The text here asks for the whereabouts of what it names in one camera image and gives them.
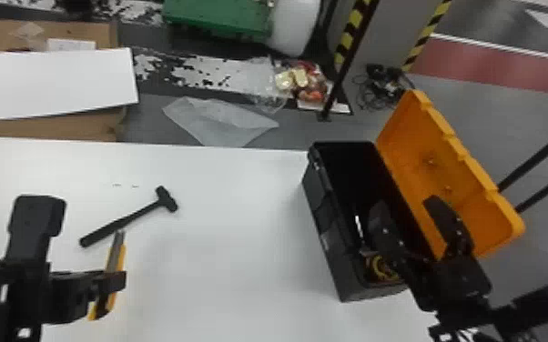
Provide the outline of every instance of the open toolbox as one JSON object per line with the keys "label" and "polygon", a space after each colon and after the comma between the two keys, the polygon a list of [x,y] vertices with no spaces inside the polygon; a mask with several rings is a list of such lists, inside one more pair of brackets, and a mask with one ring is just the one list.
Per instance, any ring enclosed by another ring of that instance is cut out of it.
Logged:
{"label": "open toolbox", "polygon": [[391,225],[405,253],[430,262],[444,257],[448,239],[426,209],[428,198],[439,198],[462,220],[475,257],[524,230],[518,213],[444,117],[415,90],[402,97],[375,144],[315,143],[303,186],[342,301],[406,288],[383,261],[378,244],[370,243],[375,236],[367,227],[373,222]]}

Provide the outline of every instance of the white tabletop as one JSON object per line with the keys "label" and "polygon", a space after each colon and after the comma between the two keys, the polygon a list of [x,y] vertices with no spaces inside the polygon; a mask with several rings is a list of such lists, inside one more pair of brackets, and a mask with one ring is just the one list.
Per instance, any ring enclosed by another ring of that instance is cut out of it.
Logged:
{"label": "white tabletop", "polygon": [[179,210],[127,230],[127,288],[97,322],[45,327],[43,341],[430,341],[436,321],[409,291],[342,304],[301,187],[305,152],[0,138],[0,257],[21,194],[67,202],[54,270],[105,264],[110,238],[78,239],[155,199]]}

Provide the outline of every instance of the hammer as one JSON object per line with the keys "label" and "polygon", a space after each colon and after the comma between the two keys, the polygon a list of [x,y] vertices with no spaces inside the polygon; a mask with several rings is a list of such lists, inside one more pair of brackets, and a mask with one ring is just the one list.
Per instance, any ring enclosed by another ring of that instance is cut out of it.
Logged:
{"label": "hammer", "polygon": [[177,202],[172,198],[170,193],[163,187],[158,186],[155,189],[155,193],[157,194],[157,201],[151,203],[148,206],[143,207],[142,209],[138,210],[135,213],[129,214],[128,216],[123,216],[106,226],[103,226],[99,228],[96,231],[93,231],[86,236],[81,237],[80,240],[78,240],[79,245],[81,245],[83,248],[89,247],[96,242],[102,240],[103,238],[112,235],[117,230],[122,229],[123,227],[127,226],[130,222],[134,221],[135,219],[150,213],[151,211],[159,208],[160,206],[166,208],[170,213],[174,213],[177,211],[178,206]]}

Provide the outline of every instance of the plastic bag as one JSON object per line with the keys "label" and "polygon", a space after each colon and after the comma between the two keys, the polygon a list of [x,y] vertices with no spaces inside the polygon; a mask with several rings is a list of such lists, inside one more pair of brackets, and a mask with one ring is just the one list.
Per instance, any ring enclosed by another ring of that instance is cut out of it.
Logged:
{"label": "plastic bag", "polygon": [[244,94],[266,114],[278,112],[290,98],[289,94],[279,91],[276,87],[275,75],[285,68],[275,67],[270,57],[249,59],[255,67],[251,68],[251,81]]}
{"label": "plastic bag", "polygon": [[164,114],[204,146],[243,147],[279,123],[224,101],[181,97]]}

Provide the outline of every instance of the white board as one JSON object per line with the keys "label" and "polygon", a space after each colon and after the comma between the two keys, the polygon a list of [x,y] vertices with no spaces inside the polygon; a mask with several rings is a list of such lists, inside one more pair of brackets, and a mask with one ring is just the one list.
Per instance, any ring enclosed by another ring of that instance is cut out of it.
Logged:
{"label": "white board", "polygon": [[129,48],[0,53],[0,119],[137,102]]}
{"label": "white board", "polygon": [[54,270],[99,269],[111,238],[78,239],[155,200],[127,227],[127,287],[96,322],[42,342],[429,342],[410,291],[342,304],[301,179],[306,152],[0,139],[0,256],[16,196],[65,199]]}

